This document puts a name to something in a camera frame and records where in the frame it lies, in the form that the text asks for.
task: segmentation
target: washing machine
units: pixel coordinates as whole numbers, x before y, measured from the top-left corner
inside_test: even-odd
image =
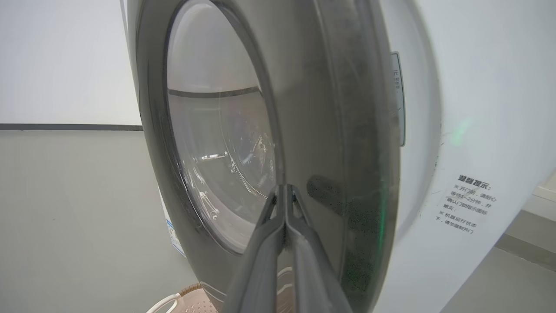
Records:
[[[509,22],[524,5],[122,2],[173,242],[215,307],[291,184],[354,312],[439,312],[556,165],[556,106],[528,83],[547,62],[519,44],[544,25]]]

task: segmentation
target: round glass window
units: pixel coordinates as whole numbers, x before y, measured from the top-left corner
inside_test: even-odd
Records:
[[[274,144],[255,70],[210,1],[188,1],[170,33],[168,105],[195,210],[243,252],[275,185]]]

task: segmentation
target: washing machine door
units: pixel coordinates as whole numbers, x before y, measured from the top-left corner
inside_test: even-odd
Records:
[[[156,178],[215,306],[269,191],[292,184],[350,305],[367,311],[388,265],[399,183],[378,4],[144,0],[127,12]],[[288,253],[276,269],[281,311],[293,303]]]

